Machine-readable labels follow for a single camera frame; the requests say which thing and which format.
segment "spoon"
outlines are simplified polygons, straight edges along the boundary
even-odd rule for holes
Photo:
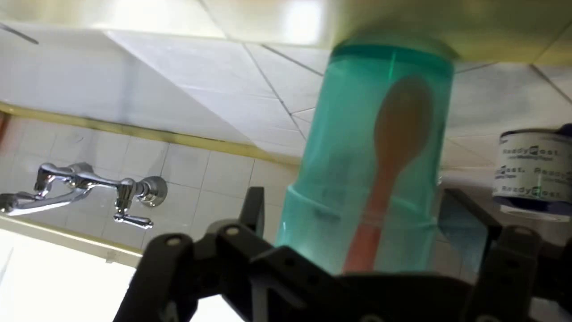
[[[382,100],[373,128],[377,173],[345,259],[345,271],[373,268],[393,184],[402,168],[423,148],[430,114],[430,87],[418,75],[396,80]]]

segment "teal plastic cup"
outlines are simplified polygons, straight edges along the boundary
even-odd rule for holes
[[[373,270],[430,270],[436,175],[452,73],[450,60],[425,51],[337,46],[328,59],[298,177],[286,193],[277,243],[293,246],[330,273],[343,270],[377,173],[373,126],[379,109],[396,80],[414,75],[430,89],[429,137],[391,189]]]

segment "orange spoon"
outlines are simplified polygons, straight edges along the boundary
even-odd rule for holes
[[[402,168],[423,148],[432,114],[432,94],[421,76],[404,76],[387,91],[375,119],[377,173],[353,234],[345,271],[373,268],[380,223]]]

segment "faucet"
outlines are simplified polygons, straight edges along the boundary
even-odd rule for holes
[[[48,196],[53,184],[66,184],[69,193]],[[166,180],[157,175],[144,177],[141,180],[134,180],[130,177],[112,180],[96,175],[93,166],[87,162],[75,162],[69,166],[42,162],[37,168],[34,193],[0,193],[0,212],[8,216],[23,216],[64,207],[85,198],[93,187],[116,189],[118,194],[114,202],[114,220],[141,228],[150,228],[153,221],[146,216],[130,214],[128,207],[132,200],[137,200],[146,207],[157,207],[162,203],[168,193]]]

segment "faucet handle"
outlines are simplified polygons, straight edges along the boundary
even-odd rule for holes
[[[118,211],[114,214],[114,221],[134,225],[134,227],[139,227],[139,228],[151,228],[153,227],[153,221],[150,218],[128,214],[125,211]]]

